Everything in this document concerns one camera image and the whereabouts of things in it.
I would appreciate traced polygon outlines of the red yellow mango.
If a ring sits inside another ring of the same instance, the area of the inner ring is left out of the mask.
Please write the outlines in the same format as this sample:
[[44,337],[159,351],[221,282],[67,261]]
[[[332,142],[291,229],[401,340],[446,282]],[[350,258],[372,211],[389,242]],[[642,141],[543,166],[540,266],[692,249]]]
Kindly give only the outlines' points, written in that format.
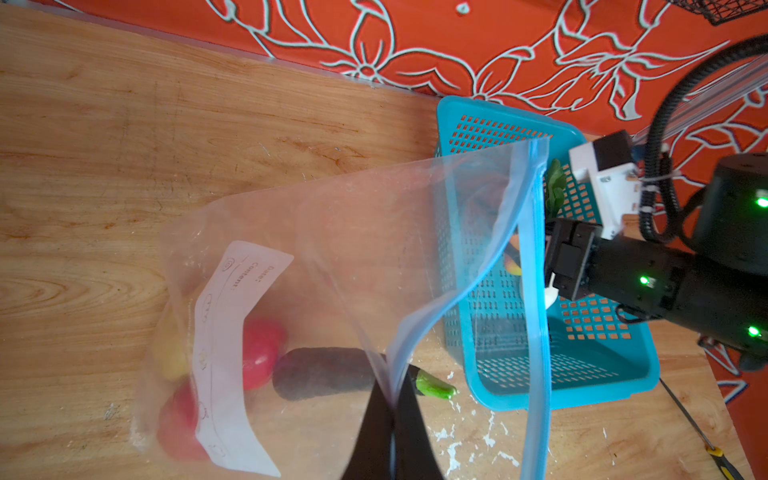
[[503,252],[503,264],[505,270],[513,276],[522,275],[519,235],[511,236]]

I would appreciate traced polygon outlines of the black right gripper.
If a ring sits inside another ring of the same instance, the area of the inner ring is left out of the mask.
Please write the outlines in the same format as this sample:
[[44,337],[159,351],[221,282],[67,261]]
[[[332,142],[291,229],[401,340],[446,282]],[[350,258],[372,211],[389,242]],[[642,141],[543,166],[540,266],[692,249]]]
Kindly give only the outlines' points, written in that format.
[[704,256],[624,236],[596,223],[549,224],[545,278],[570,301],[595,294],[616,302],[625,324],[666,320],[747,360],[767,357],[767,279]]

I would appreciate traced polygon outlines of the red tomato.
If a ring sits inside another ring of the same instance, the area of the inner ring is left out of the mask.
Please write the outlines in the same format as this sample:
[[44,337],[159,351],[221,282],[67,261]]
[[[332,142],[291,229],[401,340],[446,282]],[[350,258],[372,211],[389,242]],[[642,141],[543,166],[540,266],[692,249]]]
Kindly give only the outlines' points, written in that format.
[[262,318],[245,323],[242,348],[245,391],[259,389],[268,383],[286,341],[286,330],[272,319]]

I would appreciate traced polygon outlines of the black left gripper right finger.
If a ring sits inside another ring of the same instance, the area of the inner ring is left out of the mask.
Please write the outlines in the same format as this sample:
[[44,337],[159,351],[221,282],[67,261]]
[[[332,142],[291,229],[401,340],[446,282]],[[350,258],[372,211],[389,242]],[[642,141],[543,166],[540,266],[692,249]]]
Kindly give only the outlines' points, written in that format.
[[404,377],[393,418],[393,478],[443,480],[409,374]]

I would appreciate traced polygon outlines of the yellow potato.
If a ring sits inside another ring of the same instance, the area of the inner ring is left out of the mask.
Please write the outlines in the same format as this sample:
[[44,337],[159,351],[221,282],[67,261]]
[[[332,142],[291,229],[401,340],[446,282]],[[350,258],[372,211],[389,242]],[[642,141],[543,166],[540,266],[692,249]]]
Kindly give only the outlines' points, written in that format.
[[186,337],[174,323],[157,326],[151,354],[159,373],[166,380],[177,381],[189,374]]

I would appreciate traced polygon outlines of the dark eggplant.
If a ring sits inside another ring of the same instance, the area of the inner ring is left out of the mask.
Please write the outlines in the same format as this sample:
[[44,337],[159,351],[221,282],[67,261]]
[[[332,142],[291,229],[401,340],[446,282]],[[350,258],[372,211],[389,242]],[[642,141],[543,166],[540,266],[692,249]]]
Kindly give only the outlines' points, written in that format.
[[376,381],[366,352],[359,348],[297,348],[276,364],[272,384],[289,401],[370,391]]

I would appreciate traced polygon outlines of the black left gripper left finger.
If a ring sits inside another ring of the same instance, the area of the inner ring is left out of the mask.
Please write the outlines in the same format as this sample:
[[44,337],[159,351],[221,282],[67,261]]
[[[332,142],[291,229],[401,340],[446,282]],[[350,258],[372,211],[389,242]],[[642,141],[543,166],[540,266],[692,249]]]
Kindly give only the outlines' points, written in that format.
[[393,478],[393,413],[377,381],[343,480],[390,480]]

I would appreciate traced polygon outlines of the clear zip top bag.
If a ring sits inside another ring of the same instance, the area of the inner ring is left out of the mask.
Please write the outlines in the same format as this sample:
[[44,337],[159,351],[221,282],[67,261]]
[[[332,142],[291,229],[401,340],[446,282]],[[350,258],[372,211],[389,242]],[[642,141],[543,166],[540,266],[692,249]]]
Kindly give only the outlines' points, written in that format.
[[[551,424],[551,354],[544,277],[545,139],[430,158],[287,187],[231,195],[186,213],[159,238],[169,299],[158,324],[186,337],[189,374],[166,380],[151,354],[140,378],[131,440],[144,454],[202,479],[342,479],[371,391],[281,398],[272,376],[243,389],[246,322],[272,319],[297,348],[366,352],[389,405],[416,366],[419,343],[484,279],[519,235],[529,367],[520,477],[541,479]],[[480,257],[441,286],[434,190],[453,184],[461,224]],[[161,408],[189,381],[196,438],[208,461],[169,457],[156,433]]]

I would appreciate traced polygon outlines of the dark red apple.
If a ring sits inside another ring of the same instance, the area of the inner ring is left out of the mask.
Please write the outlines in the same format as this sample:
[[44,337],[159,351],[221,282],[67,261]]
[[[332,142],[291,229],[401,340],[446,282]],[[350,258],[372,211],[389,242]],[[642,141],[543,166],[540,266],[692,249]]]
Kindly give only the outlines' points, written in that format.
[[186,381],[165,402],[158,417],[156,437],[169,457],[178,461],[209,460],[196,438],[198,419],[198,402]]

